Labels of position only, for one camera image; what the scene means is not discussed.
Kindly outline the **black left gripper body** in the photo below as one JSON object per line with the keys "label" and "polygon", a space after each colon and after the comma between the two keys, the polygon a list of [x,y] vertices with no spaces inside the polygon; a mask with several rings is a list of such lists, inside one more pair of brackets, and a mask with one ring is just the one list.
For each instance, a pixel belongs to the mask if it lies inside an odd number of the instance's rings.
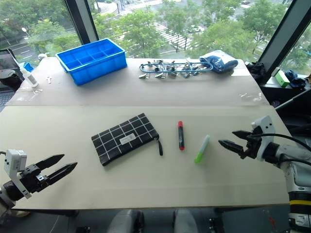
{"label": "black left gripper body", "polygon": [[49,167],[49,165],[32,164],[26,167],[25,170],[20,173],[20,181],[28,192],[40,192],[51,185],[48,177],[41,175],[41,171]]}

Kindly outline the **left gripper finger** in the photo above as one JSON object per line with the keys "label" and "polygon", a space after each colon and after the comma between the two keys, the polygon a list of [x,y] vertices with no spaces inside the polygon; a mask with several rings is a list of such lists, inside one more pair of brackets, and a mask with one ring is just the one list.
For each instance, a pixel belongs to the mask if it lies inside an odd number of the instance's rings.
{"label": "left gripper finger", "polygon": [[36,166],[40,170],[44,170],[58,163],[64,156],[65,156],[64,154],[57,154],[57,155],[50,156],[36,163]]}
{"label": "left gripper finger", "polygon": [[77,165],[77,162],[67,164],[61,167],[60,169],[58,169],[57,171],[55,171],[54,173],[50,174],[47,177],[48,184],[52,185],[56,183],[57,181],[59,181],[60,179],[62,179],[63,177],[70,174],[75,169],[76,165]]}

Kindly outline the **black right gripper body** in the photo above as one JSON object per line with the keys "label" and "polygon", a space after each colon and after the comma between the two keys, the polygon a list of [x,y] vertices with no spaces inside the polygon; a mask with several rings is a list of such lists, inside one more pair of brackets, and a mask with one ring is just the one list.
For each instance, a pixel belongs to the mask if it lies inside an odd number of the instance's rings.
{"label": "black right gripper body", "polygon": [[255,159],[261,146],[261,137],[254,137],[253,135],[261,134],[262,130],[260,128],[255,128],[253,131],[251,131],[251,133],[251,138],[247,140],[246,143],[247,149],[244,151],[243,155],[240,156],[242,159],[245,159],[246,157]]}

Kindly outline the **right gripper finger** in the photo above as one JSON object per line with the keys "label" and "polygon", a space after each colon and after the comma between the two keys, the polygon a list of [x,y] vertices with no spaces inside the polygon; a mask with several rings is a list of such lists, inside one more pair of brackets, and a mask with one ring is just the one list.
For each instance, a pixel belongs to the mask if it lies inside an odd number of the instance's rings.
{"label": "right gripper finger", "polygon": [[230,140],[219,140],[218,141],[221,146],[223,146],[225,149],[232,151],[239,156],[242,156],[244,153],[243,147],[230,141]]}
{"label": "right gripper finger", "polygon": [[243,139],[243,140],[249,140],[251,138],[252,133],[249,131],[244,130],[238,130],[232,132],[236,137]]}

